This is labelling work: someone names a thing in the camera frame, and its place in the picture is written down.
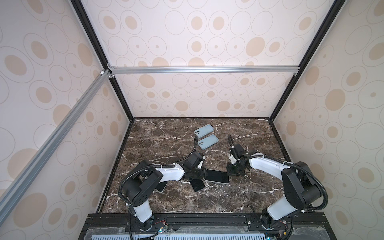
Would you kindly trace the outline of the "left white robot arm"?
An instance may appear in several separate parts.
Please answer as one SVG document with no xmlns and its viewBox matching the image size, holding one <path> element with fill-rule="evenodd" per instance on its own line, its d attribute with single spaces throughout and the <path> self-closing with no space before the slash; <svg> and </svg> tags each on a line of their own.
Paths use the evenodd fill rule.
<svg viewBox="0 0 384 240">
<path fill-rule="evenodd" d="M 202 190 L 205 188 L 203 179 L 206 175 L 204 160 L 204 155 L 196 152 L 171 165 L 153 164 L 144 160 L 121 180 L 118 195 L 140 223 L 151 224 L 154 215 L 149 198 L 152 193 L 155 190 L 162 192 L 170 181 L 183 180 L 189 181 L 194 192 Z"/>
</svg>

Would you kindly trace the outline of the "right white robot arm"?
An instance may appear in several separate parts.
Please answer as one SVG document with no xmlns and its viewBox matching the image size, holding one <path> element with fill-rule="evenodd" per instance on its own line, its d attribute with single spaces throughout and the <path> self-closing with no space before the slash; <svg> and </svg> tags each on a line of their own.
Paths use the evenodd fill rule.
<svg viewBox="0 0 384 240">
<path fill-rule="evenodd" d="M 272 225 L 301 211 L 323 210 L 328 205 L 326 187 L 306 163 L 292 163 L 259 151 L 246 151 L 232 139 L 229 139 L 229 145 L 227 171 L 230 175 L 244 176 L 247 170 L 255 170 L 280 182 L 281 197 L 262 211 L 261 221 L 264 225 Z"/>
</svg>

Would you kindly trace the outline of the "pink phone black screen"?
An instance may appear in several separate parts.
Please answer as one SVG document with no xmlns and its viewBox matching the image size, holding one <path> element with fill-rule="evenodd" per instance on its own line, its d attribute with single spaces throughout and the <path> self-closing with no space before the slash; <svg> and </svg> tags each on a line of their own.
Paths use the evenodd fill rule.
<svg viewBox="0 0 384 240">
<path fill-rule="evenodd" d="M 230 182 L 230 177 L 227 172 L 216 170 L 206 170 L 204 179 L 206 181 L 219 184 L 229 184 Z"/>
</svg>

